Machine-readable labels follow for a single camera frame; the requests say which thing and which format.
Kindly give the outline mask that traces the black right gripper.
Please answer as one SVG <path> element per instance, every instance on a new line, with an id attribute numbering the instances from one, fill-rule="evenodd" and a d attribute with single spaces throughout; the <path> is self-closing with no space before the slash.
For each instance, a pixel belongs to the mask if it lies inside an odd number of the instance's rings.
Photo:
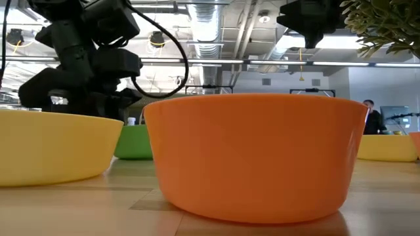
<path id="1" fill-rule="evenodd" d="M 338 0 L 296 0 L 280 7 L 276 21 L 293 31 L 304 33 L 304 47 L 316 48 L 324 38 L 323 33 L 333 33 L 344 28 L 341 1 Z"/>

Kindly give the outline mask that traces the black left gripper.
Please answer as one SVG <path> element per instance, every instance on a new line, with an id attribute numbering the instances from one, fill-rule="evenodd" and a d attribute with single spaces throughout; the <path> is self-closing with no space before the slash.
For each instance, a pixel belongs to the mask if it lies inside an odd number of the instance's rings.
<path id="1" fill-rule="evenodd" d="M 97 107 L 84 76 L 54 68 L 43 69 L 26 81 L 20 86 L 18 96 L 26 108 L 94 117 L 99 115 L 119 121 L 124 121 L 125 110 L 142 98 L 139 91 L 125 88 L 119 92 L 100 94 Z"/>

